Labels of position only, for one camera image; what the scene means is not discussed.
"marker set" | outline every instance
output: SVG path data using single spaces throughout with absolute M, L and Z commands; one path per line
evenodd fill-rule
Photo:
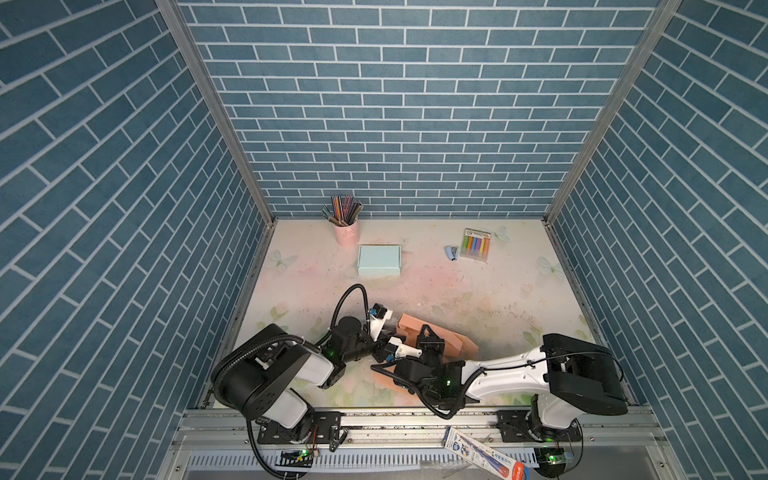
M 488 262 L 488 250 L 491 248 L 491 234 L 480 230 L 464 230 L 461 255 L 479 262 Z

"pink bucket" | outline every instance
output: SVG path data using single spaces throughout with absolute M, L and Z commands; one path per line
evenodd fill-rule
M 333 226 L 333 232 L 336 234 L 336 242 L 339 244 L 339 247 L 347 248 L 357 245 L 360 238 L 360 235 L 357 233 L 358 225 L 359 223 L 355 221 L 355 223 L 348 227 Z

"marker pen package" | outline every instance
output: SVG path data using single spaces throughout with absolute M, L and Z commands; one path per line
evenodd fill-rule
M 462 258 L 488 263 L 488 252 L 491 249 L 491 234 L 482 230 L 467 228 L 464 230 L 462 243 L 458 253 Z
M 528 467 L 451 427 L 445 433 L 442 446 L 467 462 L 488 470 L 506 480 L 529 480 Z

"black mounting plate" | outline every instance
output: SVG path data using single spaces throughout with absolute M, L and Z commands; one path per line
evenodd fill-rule
M 498 424 L 496 427 L 502 433 L 502 442 L 540 442 L 535 438 L 529 428 L 528 413 L 530 409 L 499 410 Z M 548 430 L 549 442 L 580 442 L 581 432 L 575 423 L 571 423 L 565 430 Z
M 341 430 L 341 412 L 314 412 L 312 415 L 312 426 L 310 427 L 310 437 L 307 444 L 312 444 L 312 436 L 317 427 L 315 443 L 317 445 L 328 445 L 331 441 L 339 438 Z M 293 437 L 288 433 L 289 430 L 277 422 L 269 422 L 265 429 L 259 431 L 259 445 L 289 445 Z

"metal frame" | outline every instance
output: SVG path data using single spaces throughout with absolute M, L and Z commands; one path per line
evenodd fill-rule
M 342 427 L 349 430 L 347 440 L 339 447 L 339 453 L 370 452 L 371 449 L 416 449 L 442 447 L 445 429 L 454 426 L 463 432 L 485 439 L 490 435 L 494 448 L 542 447 L 541 443 L 504 443 L 495 427 L 496 412 L 504 407 L 469 406 L 452 419 L 440 419 L 424 408 L 352 408 L 317 409 L 340 411 Z M 630 407 L 626 415 L 582 415 L 584 446 L 644 446 L 654 461 L 661 480 L 682 479 L 677 474 L 676 462 L 670 456 L 670 448 L 661 427 L 650 407 Z M 250 451 L 243 417 L 232 409 L 187 410 L 171 443 L 163 468 L 157 476 L 160 480 L 181 479 L 194 452 Z M 266 452 L 276 447 L 261 447 Z M 296 448 L 284 445 L 277 448 Z M 334 455 L 321 445 L 321 455 Z
M 253 261 L 250 264 L 248 274 L 243 281 L 243 287 L 240 289 L 235 308 L 227 323 L 227 331 L 224 332 L 224 337 L 219 345 L 219 349 L 216 351 L 216 356 L 214 357 L 212 365 L 216 365 L 223 357 L 225 357 L 225 355 L 234 350 L 237 336 L 240 334 L 240 327 L 243 326 L 245 312 L 248 310 L 248 304 L 253 296 L 253 291 L 256 289 L 256 281 L 259 279 L 259 273 L 261 272 L 261 267 L 264 265 L 266 252 L 270 248 L 272 236 L 275 234 L 276 227 L 277 219 L 264 229 L 264 232 L 259 239 L 259 246 L 256 250 L 256 254 L 253 256 Z M 213 408 L 214 402 L 211 399 L 211 396 L 214 391 L 212 387 L 210 379 L 206 377 L 203 392 L 197 402 L 197 404 L 200 405 L 200 408 Z
M 618 113 L 619 108 L 624 103 L 624 99 L 632 89 L 632 85 L 634 85 L 637 77 L 640 76 L 645 63 L 650 58 L 651 52 L 653 52 L 656 44 L 659 42 L 661 34 L 664 33 L 674 13 L 677 11 L 677 7 L 680 6 L 680 2 L 681 0 L 660 0 L 654 13 L 648 19 L 637 47 L 632 50 L 627 62 L 624 64 L 624 70 L 621 71 L 621 75 L 616 80 L 616 85 L 608 96 L 605 106 L 600 110 L 592 130 L 587 134 L 584 143 L 581 145 L 581 150 L 579 150 L 573 165 L 571 165 L 571 169 L 565 175 L 560 189 L 555 194 L 549 208 L 547 208 L 544 214 L 545 223 L 553 223 L 554 219 L 560 214 L 565 201 L 568 199 L 568 195 L 571 194 L 579 177 L 584 173 L 584 169 L 587 168 L 587 165 L 592 160 L 592 155 L 594 155 L 600 142 L 603 141 L 603 137 L 605 137 L 605 133 L 611 126 L 611 122 L 616 117 L 616 113 Z
M 227 110 L 224 108 L 219 97 L 216 87 L 214 87 L 214 81 L 211 79 L 208 69 L 205 66 L 203 57 L 200 55 L 200 51 L 197 49 L 194 39 L 192 38 L 192 32 L 187 25 L 187 21 L 184 19 L 184 14 L 177 0 L 156 0 L 157 7 L 160 9 L 160 14 L 168 25 L 170 35 L 176 41 L 176 46 L 181 52 L 181 56 L 187 63 L 187 67 L 192 74 L 192 78 L 200 89 L 200 94 L 203 95 L 203 100 L 210 110 L 211 116 L 216 122 L 216 126 L 219 128 L 221 137 L 227 144 L 232 158 L 237 165 L 237 170 L 240 171 L 240 175 L 243 176 L 248 191 L 253 197 L 253 201 L 256 203 L 261 216 L 264 217 L 266 225 L 272 226 L 274 223 L 274 215 L 270 205 L 267 203 L 261 188 L 256 180 L 256 175 L 253 173 L 253 168 L 250 166 L 248 156 L 243 149 L 243 145 L 240 143 L 240 139 L 237 138 L 234 126 L 230 120 L 230 116 L 227 114 Z

